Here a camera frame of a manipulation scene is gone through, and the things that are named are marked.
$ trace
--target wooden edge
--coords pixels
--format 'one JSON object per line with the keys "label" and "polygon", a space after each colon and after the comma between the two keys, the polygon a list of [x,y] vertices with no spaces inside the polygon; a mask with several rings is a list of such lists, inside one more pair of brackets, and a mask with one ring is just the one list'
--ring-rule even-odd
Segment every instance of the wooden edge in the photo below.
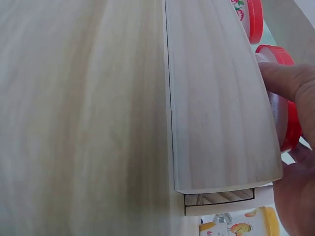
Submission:
{"label": "wooden edge", "polygon": [[185,195],[185,206],[213,205],[239,202],[254,198],[254,189],[244,189],[230,192],[189,194]]}
{"label": "wooden edge", "polygon": [[281,178],[265,86],[230,1],[168,0],[166,9],[175,189],[226,192]]}
{"label": "wooden edge", "polygon": [[266,206],[272,203],[274,203],[274,191],[273,186],[269,185],[255,188],[254,199],[216,205],[186,206],[185,215],[186,216],[213,215]]}

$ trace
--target red jar lid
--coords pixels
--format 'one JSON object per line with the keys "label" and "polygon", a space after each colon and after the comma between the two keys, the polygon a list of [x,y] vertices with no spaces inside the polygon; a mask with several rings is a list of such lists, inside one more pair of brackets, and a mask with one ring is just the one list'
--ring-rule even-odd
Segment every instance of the red jar lid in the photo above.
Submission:
{"label": "red jar lid", "polygon": [[263,13],[260,0],[247,0],[250,15],[250,36],[251,44],[260,42],[263,32]]}
{"label": "red jar lid", "polygon": [[[278,46],[260,45],[256,53],[259,53],[262,48],[268,48],[275,56],[277,62],[282,65],[294,65],[294,61],[290,54]],[[285,134],[284,143],[281,147],[281,152],[294,149],[302,135],[302,128],[299,122],[296,106],[293,102],[288,101],[288,122]]]}

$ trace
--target wood grain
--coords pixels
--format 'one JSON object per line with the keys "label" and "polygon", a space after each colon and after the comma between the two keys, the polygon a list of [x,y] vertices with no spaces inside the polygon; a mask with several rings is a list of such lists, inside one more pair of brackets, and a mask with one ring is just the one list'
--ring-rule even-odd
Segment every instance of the wood grain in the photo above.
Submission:
{"label": "wood grain", "polygon": [[296,63],[315,63],[315,1],[262,0],[264,20],[277,45]]}
{"label": "wood grain", "polygon": [[231,192],[185,195],[186,206],[213,205],[243,201],[254,198],[254,189]]}
{"label": "wood grain", "polygon": [[161,0],[0,0],[0,235],[198,235],[174,191]]}
{"label": "wood grain", "polygon": [[226,192],[282,177],[274,121],[229,0],[166,0],[176,189]]}
{"label": "wood grain", "polygon": [[214,215],[228,212],[262,207],[274,203],[273,186],[263,186],[254,189],[254,198],[239,202],[229,202],[212,205],[191,205],[185,207],[186,216]]}

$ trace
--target yellow container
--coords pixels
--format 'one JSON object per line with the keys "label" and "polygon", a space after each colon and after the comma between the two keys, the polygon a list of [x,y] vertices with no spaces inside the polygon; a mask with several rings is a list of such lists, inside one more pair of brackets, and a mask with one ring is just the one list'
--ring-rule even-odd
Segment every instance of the yellow container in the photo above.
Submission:
{"label": "yellow container", "polygon": [[258,207],[232,217],[232,222],[200,225],[200,236],[279,236],[277,214],[272,207]]}

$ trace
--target wooden board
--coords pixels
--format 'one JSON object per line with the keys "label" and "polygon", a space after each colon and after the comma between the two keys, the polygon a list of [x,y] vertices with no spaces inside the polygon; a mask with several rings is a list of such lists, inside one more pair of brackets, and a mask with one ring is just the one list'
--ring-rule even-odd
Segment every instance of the wooden board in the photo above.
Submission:
{"label": "wooden board", "polygon": [[205,193],[185,195],[185,206],[200,206],[239,202],[254,198],[254,189],[244,189],[231,192]]}
{"label": "wooden board", "polygon": [[264,20],[277,45],[296,63],[315,63],[315,1],[262,0]]}
{"label": "wooden board", "polygon": [[0,235],[199,235],[168,158],[162,1],[0,6]]}
{"label": "wooden board", "polygon": [[255,188],[254,198],[245,201],[229,202],[222,204],[186,206],[185,214],[186,216],[214,215],[267,206],[273,203],[274,203],[273,186],[268,185]]}
{"label": "wooden board", "polygon": [[265,86],[230,0],[166,0],[176,189],[248,189],[282,177]]}

